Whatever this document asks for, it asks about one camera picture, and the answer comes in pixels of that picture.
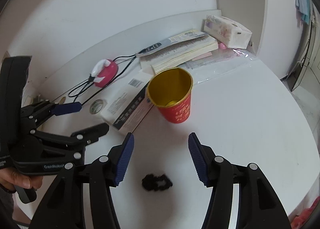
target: pink device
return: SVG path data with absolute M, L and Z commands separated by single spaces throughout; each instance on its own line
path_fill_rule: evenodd
M 219 43 L 219 49 L 221 50 L 226 50 L 228 47 L 226 45 L 224 45 L 222 42 Z
M 109 59 L 100 60 L 91 72 L 91 76 L 94 77 L 94 83 L 97 87 L 104 87 L 108 84 L 117 74 L 118 65 Z

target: floor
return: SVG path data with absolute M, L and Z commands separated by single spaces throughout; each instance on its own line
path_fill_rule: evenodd
M 283 84 L 288 88 L 286 81 L 283 81 Z M 307 68 L 300 86 L 290 93 L 308 121 L 320 152 L 320 83 L 310 68 Z M 318 196 L 319 182 L 315 181 L 301 206 L 298 207 L 298 213 L 304 208 L 310 207 Z

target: blue gripper pad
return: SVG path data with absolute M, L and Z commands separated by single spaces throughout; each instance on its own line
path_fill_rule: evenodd
M 124 179 L 125 172 L 127 171 L 129 161 L 132 155 L 134 148 L 134 136 L 131 133 L 128 133 L 127 137 L 124 139 L 122 144 L 122 151 L 119 156 L 118 162 L 116 164 L 115 172 L 115 185 L 118 186 L 121 181 Z
M 56 107 L 51 111 L 52 114 L 59 116 L 59 115 L 66 115 L 71 113 L 79 112 L 82 109 L 82 105 L 80 102 L 63 104 L 63 105 L 56 105 Z
M 208 186 L 208 165 L 210 162 L 194 132 L 189 135 L 188 147 L 193 164 L 195 165 L 198 173 L 199 180 L 203 182 L 205 186 Z

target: pink object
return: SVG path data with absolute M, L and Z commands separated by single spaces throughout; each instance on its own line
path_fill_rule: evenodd
M 205 57 L 208 57 L 208 56 L 212 56 L 212 53 L 211 52 L 207 52 L 207 53 L 204 53 L 198 57 L 195 57 L 194 59 L 192 59 L 192 61 L 195 61 L 197 59 L 202 59 L 202 58 L 205 58 Z
M 110 65 L 107 67 L 104 66 L 101 72 L 95 78 L 94 82 L 97 87 L 104 87 L 115 77 L 118 72 L 118 65 L 112 60 L 109 61 Z
M 227 46 L 224 45 L 224 44 L 221 42 L 221 43 L 219 43 L 219 49 L 225 50 L 225 49 L 227 49 Z
M 310 208 L 304 209 L 301 215 L 295 217 L 291 222 L 291 228 L 299 229 L 303 225 L 303 223 L 308 219 L 308 217 L 311 215 L 311 213 L 316 208 L 319 201 L 320 201 L 320 197 L 317 197 Z

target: book page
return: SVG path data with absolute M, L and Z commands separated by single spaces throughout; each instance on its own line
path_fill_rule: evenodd
M 153 68 L 154 72 L 157 74 L 162 70 L 176 67 L 176 66 L 178 66 L 188 60 L 193 59 L 194 57 L 200 56 L 203 53 L 206 53 L 208 51 L 216 50 L 217 48 L 218 48 L 218 43 L 215 42 L 215 43 L 210 44 L 208 46 L 205 46 L 201 49 L 198 49 L 196 51 L 188 52 L 188 53 L 183 54 L 180 57 L 173 58 L 165 63 L 156 63 L 156 64 L 152 65 L 152 68 Z
M 183 42 L 183 41 L 188 41 L 188 40 L 193 40 L 193 39 L 199 38 L 199 36 L 200 35 L 203 36 L 203 34 L 205 34 L 205 33 L 197 31 L 197 30 L 191 30 L 191 31 L 176 35 L 174 37 L 171 37 L 171 38 L 169 38 L 169 40 L 172 43 L 178 43 L 178 42 Z
M 152 66 L 157 63 L 165 63 L 188 52 L 208 46 L 214 42 L 216 42 L 216 39 L 211 36 L 204 36 L 194 40 L 181 42 L 155 52 L 154 54 L 140 58 L 140 64 L 142 68 L 145 68 L 149 65 Z

